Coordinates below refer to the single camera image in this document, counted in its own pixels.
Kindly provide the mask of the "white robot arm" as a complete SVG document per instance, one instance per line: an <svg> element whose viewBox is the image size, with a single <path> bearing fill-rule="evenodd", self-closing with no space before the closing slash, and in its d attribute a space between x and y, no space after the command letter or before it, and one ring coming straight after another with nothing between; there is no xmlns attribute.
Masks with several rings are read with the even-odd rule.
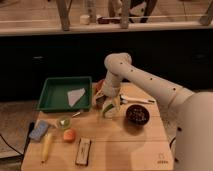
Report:
<svg viewBox="0 0 213 171"><path fill-rule="evenodd" d="M132 65L128 53L105 57L107 74L102 92L120 93L127 79L178 113L174 171L213 171L213 92L193 92Z"/></svg>

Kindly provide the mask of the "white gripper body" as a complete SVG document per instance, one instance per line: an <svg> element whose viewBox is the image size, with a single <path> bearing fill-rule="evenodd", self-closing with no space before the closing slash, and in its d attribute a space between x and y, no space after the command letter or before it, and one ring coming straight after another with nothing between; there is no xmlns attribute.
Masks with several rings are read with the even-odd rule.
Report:
<svg viewBox="0 0 213 171"><path fill-rule="evenodd" d="M102 107L103 103L109 98L115 98L121 89L121 80L104 79L102 85L103 95L95 96L95 104Z"/></svg>

